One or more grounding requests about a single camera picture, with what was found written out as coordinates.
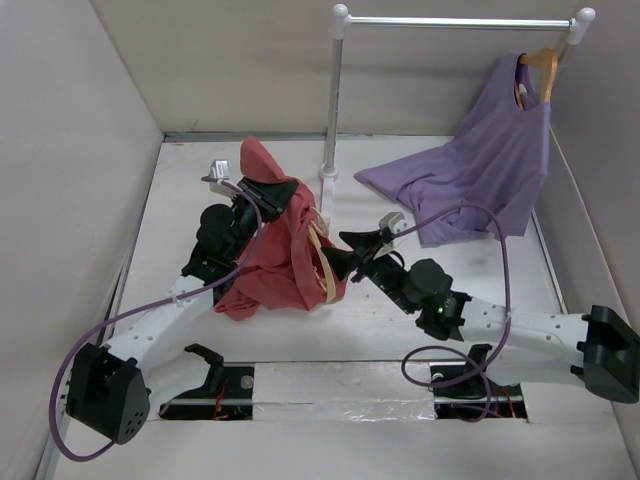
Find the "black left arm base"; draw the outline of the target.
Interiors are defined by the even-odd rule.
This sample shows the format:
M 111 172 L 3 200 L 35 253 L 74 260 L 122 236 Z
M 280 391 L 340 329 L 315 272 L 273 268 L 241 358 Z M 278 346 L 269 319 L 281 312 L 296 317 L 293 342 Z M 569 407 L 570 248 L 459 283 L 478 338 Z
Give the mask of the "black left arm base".
M 246 421 L 253 419 L 254 363 L 225 364 L 219 353 L 200 344 L 184 348 L 188 360 L 207 367 L 196 386 L 160 404 L 163 420 Z

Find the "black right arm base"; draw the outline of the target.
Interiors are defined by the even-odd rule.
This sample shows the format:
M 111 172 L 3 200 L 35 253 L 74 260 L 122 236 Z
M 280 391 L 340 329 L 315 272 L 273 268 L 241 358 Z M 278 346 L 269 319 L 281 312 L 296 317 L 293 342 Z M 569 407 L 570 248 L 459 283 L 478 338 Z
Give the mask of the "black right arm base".
M 431 382 L 442 383 L 453 380 L 467 371 L 472 365 L 441 363 L 431 366 Z M 524 397 L 520 385 L 501 386 L 488 379 L 491 404 L 486 419 L 525 419 L 527 417 Z M 486 405 L 483 380 L 474 376 L 464 382 L 448 387 L 435 387 L 435 413 L 437 419 L 459 419 L 464 422 L 476 420 Z

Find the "red t shirt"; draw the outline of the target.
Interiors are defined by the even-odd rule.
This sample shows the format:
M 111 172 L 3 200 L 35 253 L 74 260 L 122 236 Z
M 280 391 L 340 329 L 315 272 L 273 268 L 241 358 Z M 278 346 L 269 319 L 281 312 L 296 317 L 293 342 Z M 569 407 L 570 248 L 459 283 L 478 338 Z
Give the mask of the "red t shirt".
M 261 307 L 311 311 L 341 300 L 346 282 L 322 251 L 333 246 L 314 194 L 299 182 L 283 214 L 263 227 L 255 255 L 214 310 L 242 321 Z

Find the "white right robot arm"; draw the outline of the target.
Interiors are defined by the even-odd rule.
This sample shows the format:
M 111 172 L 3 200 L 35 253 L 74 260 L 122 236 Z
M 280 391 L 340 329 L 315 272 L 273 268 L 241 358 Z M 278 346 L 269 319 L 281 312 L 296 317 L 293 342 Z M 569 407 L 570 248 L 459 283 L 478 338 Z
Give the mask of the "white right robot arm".
M 326 247 L 341 280 L 369 279 L 416 326 L 439 341 L 475 347 L 462 381 L 474 393 L 495 384 L 573 384 L 617 403 L 639 400 L 639 336 L 611 308 L 544 314 L 508 310 L 452 288 L 453 279 L 432 259 L 404 267 L 387 229 L 343 232 L 347 249 Z

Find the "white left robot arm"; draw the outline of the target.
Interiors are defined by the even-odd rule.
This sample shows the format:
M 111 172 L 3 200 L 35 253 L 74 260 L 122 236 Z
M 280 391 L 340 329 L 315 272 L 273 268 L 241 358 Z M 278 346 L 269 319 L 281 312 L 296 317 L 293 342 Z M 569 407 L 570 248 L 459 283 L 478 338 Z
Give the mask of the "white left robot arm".
M 298 183 L 244 177 L 236 185 L 225 180 L 219 184 L 233 191 L 232 202 L 202 212 L 196 244 L 168 299 L 103 345 L 83 345 L 73 359 L 66 411 L 115 444 L 123 445 L 138 433 L 154 401 L 166 404 L 173 399 L 173 394 L 152 387 L 149 375 L 177 355 L 195 363 L 188 378 L 178 376 L 179 394 L 196 391 L 208 397 L 223 387 L 220 354 L 197 343 L 178 349 L 170 345 L 230 290 L 256 253 L 263 225 L 284 213 Z

